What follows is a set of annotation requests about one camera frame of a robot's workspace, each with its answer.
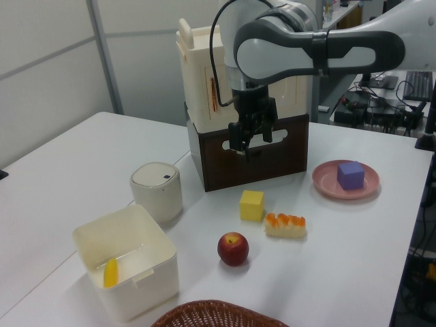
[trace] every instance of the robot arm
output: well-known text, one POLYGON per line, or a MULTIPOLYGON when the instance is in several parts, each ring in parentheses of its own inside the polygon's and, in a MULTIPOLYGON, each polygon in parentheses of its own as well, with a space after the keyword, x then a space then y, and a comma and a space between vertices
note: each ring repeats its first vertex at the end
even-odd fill
POLYGON ((225 2, 221 39, 239 113, 229 125, 234 150, 247 149, 261 130, 268 141, 277 113, 265 86, 288 76, 436 70, 431 0, 406 0, 371 22, 340 31, 317 31, 315 15, 301 3, 274 1, 268 8, 260 0, 225 2))

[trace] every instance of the lid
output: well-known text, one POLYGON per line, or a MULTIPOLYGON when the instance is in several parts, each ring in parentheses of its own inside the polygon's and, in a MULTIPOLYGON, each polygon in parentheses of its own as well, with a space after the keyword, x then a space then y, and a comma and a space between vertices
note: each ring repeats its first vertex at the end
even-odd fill
POLYGON ((131 179, 135 184, 156 187, 167 183, 177 174, 177 168, 168 163, 152 162, 136 170, 131 179))

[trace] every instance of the red apple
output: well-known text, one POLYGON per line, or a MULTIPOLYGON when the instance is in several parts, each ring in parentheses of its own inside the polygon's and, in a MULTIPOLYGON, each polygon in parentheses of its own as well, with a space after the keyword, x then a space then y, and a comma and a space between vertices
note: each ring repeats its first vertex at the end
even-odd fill
POLYGON ((218 241, 218 255, 229 266, 239 266, 247 259, 249 251, 247 239, 237 233, 224 234, 218 241))

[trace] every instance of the table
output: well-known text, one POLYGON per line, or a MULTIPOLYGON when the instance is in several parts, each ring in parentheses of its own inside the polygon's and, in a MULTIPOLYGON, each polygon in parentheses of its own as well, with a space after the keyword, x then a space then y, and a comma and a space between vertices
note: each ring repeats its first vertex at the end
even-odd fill
POLYGON ((137 168, 188 151, 185 127, 102 112, 5 168, 0 317, 74 253, 75 227, 132 201, 137 168))
MULTIPOLYGON (((150 326, 178 304, 207 298, 290 326, 388 326, 432 157, 414 144, 413 138, 311 123, 306 172, 208 193, 187 153, 176 163, 184 211, 163 226, 178 251, 180 292, 126 326, 150 326), (374 168, 380 190, 352 201, 318 193, 311 173, 334 159, 374 168), (405 185, 404 176, 412 172, 405 185), (261 223, 241 221, 238 201, 244 189, 263 191, 268 212, 306 217, 307 237, 269 238, 261 223), (232 230, 250 244, 248 262, 238 268, 223 264, 216 250, 219 237, 232 230)), ((0 326, 118 326, 85 274, 76 253, 65 257, 0 319, 0 326)))
MULTIPOLYGON (((376 88, 371 88, 371 89, 378 96, 384 97, 386 99, 397 99, 396 95, 398 95, 399 98, 402 99, 403 98, 403 90, 404 90, 405 83, 401 83, 401 81, 405 80, 405 78, 406 78, 406 71, 393 70, 393 71, 385 72, 384 75, 386 75, 386 76, 398 76, 399 79, 398 79, 398 82, 397 82, 397 84, 395 86, 395 89, 394 90, 376 89, 376 88)), ((353 82, 349 86, 350 88, 353 88, 352 91, 356 90, 354 87, 356 85, 358 85, 358 83, 361 80, 362 80, 362 74, 356 75, 356 77, 354 78, 353 82)), ((435 81, 436 81, 436 74, 433 74, 433 85, 435 84, 435 81)), ((405 100, 405 102, 407 102, 408 104, 410 104, 412 106, 418 106, 420 104, 419 101, 405 100)), ((424 117, 418 123, 417 128, 410 131, 410 136, 411 137, 419 138, 419 137, 421 137, 423 135, 425 124, 426 124, 426 118, 427 118, 427 116, 429 114, 429 108, 430 108, 430 102, 428 102, 427 105, 425 106, 425 108, 423 110, 424 117)), ((336 125, 336 126, 350 127, 350 125, 335 122, 334 121, 334 112, 331 114, 331 116, 329 118, 329 123, 331 125, 336 125)), ((382 131, 383 130, 382 126, 369 125, 369 124, 359 125, 359 126, 357 126, 357 128, 371 130, 371 131, 382 131)), ((395 130, 395 133, 397 135, 403 135, 404 132, 405 132, 405 127, 397 127, 396 130, 395 130)))

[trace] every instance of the pink plate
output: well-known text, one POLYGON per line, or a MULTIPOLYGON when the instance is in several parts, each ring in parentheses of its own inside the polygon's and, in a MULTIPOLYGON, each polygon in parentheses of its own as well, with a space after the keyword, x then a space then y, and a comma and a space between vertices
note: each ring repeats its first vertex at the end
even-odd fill
POLYGON ((346 200, 361 199, 374 193, 380 183, 379 175, 374 169, 364 165, 363 163, 360 163, 365 171, 363 188, 345 191, 342 186, 340 186, 337 180, 338 165, 343 162, 350 161, 351 160, 334 160, 320 164, 317 168, 315 168, 312 174, 315 188, 321 193, 327 194, 334 198, 346 200))

